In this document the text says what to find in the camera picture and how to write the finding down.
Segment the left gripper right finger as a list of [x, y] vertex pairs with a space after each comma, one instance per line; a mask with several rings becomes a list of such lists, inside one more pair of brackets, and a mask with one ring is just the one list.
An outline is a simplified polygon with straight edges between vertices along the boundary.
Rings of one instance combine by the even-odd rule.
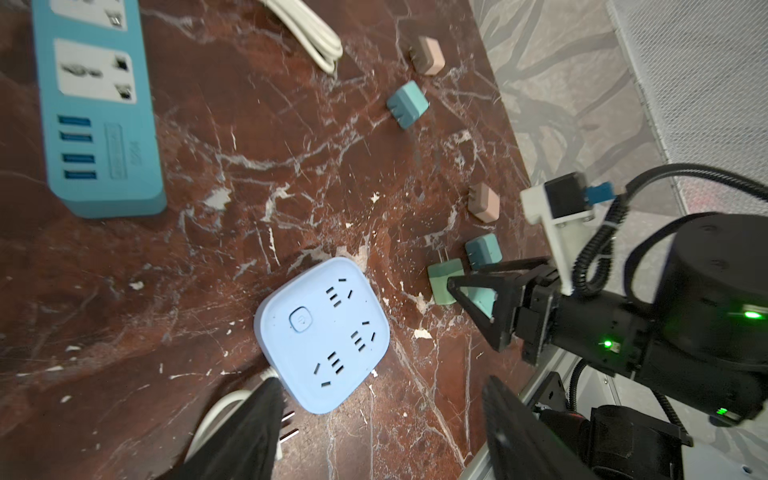
[[596, 475], [496, 376], [482, 390], [497, 479], [594, 479]]

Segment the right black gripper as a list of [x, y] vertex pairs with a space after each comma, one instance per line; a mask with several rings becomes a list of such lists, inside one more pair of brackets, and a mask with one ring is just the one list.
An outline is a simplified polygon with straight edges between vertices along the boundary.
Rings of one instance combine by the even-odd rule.
[[519, 338], [521, 358], [532, 366], [549, 344], [597, 365], [598, 299], [564, 295], [548, 263], [548, 257], [533, 257], [484, 265], [449, 277], [447, 289], [493, 350], [502, 352]]

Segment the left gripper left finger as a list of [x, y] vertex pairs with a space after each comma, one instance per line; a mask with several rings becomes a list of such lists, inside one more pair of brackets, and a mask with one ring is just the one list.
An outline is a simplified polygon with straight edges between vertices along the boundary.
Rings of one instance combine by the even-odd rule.
[[164, 479], [269, 479], [275, 464], [285, 402], [269, 378], [202, 447]]

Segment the light green usb adapter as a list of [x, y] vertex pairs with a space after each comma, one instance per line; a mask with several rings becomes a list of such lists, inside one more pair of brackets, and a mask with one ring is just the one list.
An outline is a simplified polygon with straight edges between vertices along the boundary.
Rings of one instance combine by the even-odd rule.
[[[493, 256], [485, 254], [470, 255], [470, 266], [473, 270], [496, 263]], [[433, 293], [433, 301], [436, 305], [445, 306], [456, 302], [456, 299], [448, 291], [447, 280], [451, 277], [461, 276], [465, 273], [462, 261], [458, 258], [432, 264], [428, 267], [428, 277]], [[479, 287], [463, 287], [461, 291], [488, 317], [492, 316], [492, 310], [496, 299], [493, 290]]]

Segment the light blue square power socket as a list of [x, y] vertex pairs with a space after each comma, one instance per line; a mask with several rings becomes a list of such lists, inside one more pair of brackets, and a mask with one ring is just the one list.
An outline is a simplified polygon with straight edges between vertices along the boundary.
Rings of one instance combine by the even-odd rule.
[[344, 257], [325, 260], [270, 294], [255, 312], [254, 333], [284, 388], [315, 415], [354, 393], [390, 344], [376, 294]]

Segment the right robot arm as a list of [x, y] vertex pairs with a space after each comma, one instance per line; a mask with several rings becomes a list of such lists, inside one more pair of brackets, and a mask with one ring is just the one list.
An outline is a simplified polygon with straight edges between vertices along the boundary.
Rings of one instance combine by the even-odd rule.
[[543, 226], [546, 257], [484, 263], [446, 280], [449, 294], [496, 351], [513, 339], [536, 364], [554, 345], [579, 368], [647, 387], [664, 419], [603, 405], [581, 415], [522, 401], [497, 377], [482, 391], [488, 466], [497, 479], [681, 479], [693, 443], [681, 402], [720, 427], [760, 415], [767, 399], [767, 219], [701, 212], [661, 227], [628, 255], [622, 292], [606, 288], [614, 242], [632, 200], [652, 183], [692, 177], [765, 200], [763, 183], [677, 163], [621, 191], [572, 172], [523, 191], [526, 219]]

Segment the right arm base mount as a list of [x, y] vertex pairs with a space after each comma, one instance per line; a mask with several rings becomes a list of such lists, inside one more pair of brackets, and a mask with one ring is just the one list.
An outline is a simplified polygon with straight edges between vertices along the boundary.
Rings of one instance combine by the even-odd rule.
[[570, 409], [559, 373], [551, 371], [529, 405], [600, 479], [683, 479], [682, 448], [691, 438], [676, 425], [624, 406], [603, 405], [585, 417]]

